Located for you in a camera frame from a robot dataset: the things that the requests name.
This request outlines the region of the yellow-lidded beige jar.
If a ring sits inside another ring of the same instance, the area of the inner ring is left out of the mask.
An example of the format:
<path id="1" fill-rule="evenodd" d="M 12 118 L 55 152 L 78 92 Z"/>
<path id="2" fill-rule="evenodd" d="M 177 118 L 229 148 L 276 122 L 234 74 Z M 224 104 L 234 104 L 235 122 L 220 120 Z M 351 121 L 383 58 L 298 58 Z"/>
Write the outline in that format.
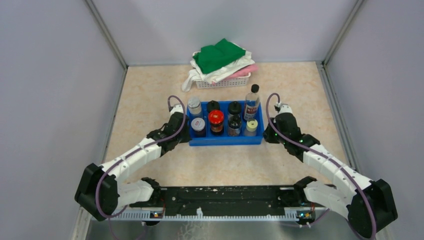
<path id="1" fill-rule="evenodd" d="M 254 137 L 257 135 L 257 129 L 258 129 L 258 121 L 256 119 L 249 119 L 246 122 L 246 127 L 244 129 L 244 136 L 245 137 Z"/>

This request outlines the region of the white-lidded brown spice jar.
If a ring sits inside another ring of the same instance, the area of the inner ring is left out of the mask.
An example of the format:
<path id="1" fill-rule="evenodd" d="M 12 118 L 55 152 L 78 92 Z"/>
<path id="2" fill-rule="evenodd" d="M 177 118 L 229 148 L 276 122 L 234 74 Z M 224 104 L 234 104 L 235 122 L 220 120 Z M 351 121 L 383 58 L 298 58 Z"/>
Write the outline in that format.
<path id="1" fill-rule="evenodd" d="M 191 121 L 191 128 L 196 138 L 203 138 L 206 136 L 206 122 L 201 117 L 196 117 Z"/>

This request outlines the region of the silver-lidded clear shaker bottle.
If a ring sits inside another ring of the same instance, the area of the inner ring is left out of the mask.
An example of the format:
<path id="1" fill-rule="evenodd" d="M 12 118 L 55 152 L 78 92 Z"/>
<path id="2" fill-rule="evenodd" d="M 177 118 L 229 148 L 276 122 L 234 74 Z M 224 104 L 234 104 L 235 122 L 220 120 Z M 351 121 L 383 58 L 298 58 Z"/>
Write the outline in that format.
<path id="1" fill-rule="evenodd" d="M 200 98 L 197 96 L 192 96 L 188 99 L 188 110 L 193 119 L 195 118 L 203 118 L 203 110 Z"/>

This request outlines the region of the tall dark sauce bottle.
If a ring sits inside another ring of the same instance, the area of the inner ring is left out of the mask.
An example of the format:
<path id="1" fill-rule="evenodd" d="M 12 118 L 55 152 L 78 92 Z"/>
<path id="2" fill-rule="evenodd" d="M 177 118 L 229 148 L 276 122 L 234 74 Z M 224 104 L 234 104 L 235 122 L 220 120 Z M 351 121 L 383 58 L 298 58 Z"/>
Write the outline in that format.
<path id="1" fill-rule="evenodd" d="M 248 121 L 254 119 L 260 104 L 260 96 L 258 95 L 260 86 L 258 84 L 253 84 L 250 88 L 250 92 L 245 96 L 244 101 L 244 112 L 243 119 Z"/>

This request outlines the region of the small black cap bottle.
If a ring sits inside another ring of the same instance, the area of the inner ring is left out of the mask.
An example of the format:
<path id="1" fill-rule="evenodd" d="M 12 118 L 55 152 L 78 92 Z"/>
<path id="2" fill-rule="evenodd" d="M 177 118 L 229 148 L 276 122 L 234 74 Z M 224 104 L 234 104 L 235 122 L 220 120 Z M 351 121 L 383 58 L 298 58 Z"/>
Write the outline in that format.
<path id="1" fill-rule="evenodd" d="M 237 137 L 241 133 L 242 119 L 239 115 L 232 115 L 228 120 L 228 135 Z"/>

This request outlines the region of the red-lidded jar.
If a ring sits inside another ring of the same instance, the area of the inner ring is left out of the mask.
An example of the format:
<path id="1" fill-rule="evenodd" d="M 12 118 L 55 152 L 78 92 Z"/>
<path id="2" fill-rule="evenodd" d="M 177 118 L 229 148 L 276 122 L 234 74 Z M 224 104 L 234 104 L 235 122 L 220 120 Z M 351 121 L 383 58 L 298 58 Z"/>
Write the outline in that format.
<path id="1" fill-rule="evenodd" d="M 221 110 L 212 110 L 208 114 L 210 132 L 213 135 L 220 136 L 224 133 L 224 120 L 225 120 L 225 115 Z"/>

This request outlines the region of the black-capped squeeze bottle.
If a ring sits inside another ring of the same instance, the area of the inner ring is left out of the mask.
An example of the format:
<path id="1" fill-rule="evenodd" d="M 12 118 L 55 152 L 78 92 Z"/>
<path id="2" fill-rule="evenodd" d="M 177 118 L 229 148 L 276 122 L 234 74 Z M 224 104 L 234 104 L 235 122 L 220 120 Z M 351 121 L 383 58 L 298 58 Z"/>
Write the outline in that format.
<path id="1" fill-rule="evenodd" d="M 221 110 L 220 103 L 218 101 L 211 100 L 206 104 L 206 110 L 208 113 L 215 110 L 220 111 Z"/>
<path id="2" fill-rule="evenodd" d="M 228 117 L 240 116 L 242 113 L 242 105 L 238 101 L 232 101 L 228 104 Z"/>

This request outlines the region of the blue plastic divided tray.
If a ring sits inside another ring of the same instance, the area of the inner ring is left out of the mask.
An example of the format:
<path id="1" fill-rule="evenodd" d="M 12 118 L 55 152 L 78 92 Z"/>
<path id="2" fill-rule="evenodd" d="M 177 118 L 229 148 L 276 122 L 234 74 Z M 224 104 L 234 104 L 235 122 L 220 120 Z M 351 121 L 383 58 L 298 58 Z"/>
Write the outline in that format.
<path id="1" fill-rule="evenodd" d="M 262 106 L 258 106 L 257 113 L 255 115 L 255 119 L 258 122 L 258 127 L 256 129 L 255 136 L 245 136 L 244 131 L 247 126 L 247 122 L 245 120 L 241 121 L 241 131 L 238 136 L 230 136 L 228 134 L 228 106 L 230 104 L 229 101 L 219 101 L 220 110 L 224 113 L 224 130 L 220 135 L 214 135 L 211 132 L 210 122 L 208 120 L 208 111 L 207 111 L 207 102 L 202 101 L 201 109 L 202 116 L 205 121 L 205 136 L 200 137 L 195 134 L 192 127 L 189 128 L 189 134 L 191 137 L 191 141 L 188 144 L 191 147 L 205 147 L 205 146 L 235 146 L 235 145 L 260 145 L 263 140 L 263 131 L 264 131 L 264 121 L 262 114 Z"/>

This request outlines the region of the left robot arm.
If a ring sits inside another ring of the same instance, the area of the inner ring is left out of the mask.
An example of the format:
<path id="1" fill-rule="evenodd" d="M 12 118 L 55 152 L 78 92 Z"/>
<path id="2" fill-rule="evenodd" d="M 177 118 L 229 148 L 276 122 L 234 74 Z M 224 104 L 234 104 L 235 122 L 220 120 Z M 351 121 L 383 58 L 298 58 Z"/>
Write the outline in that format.
<path id="1" fill-rule="evenodd" d="M 161 158 L 178 144 L 190 141 L 189 117 L 176 111 L 161 128 L 151 131 L 139 144 L 115 159 L 83 171 L 74 200 L 98 221 L 116 216 L 116 210 L 144 202 L 154 207 L 160 193 L 153 180 L 127 183 L 127 178 L 147 163 Z"/>

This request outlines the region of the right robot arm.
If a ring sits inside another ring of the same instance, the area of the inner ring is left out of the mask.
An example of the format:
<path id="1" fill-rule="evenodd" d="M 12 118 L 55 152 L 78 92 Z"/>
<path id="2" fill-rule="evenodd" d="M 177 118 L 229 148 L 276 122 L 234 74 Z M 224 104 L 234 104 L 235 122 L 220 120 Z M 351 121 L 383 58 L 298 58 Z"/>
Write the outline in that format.
<path id="1" fill-rule="evenodd" d="M 377 232 L 398 219 L 390 185 L 372 180 L 350 168 L 310 134 L 301 132 L 291 112 L 268 118 L 263 132 L 267 143 L 282 144 L 287 152 L 329 179 L 328 186 L 312 177 L 298 182 L 293 200 L 299 206 L 318 203 L 345 218 L 362 238 L 374 239 Z"/>

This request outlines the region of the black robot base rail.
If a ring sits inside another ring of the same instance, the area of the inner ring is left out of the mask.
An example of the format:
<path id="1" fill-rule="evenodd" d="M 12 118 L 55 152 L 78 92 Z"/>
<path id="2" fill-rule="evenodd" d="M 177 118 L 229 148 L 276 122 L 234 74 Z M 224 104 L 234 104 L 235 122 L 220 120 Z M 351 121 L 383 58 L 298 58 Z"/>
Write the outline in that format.
<path id="1" fill-rule="evenodd" d="M 126 203 L 115 220 L 165 221 L 293 221 L 316 219 L 323 205 L 301 200 L 292 185 L 168 186 L 147 202 Z"/>

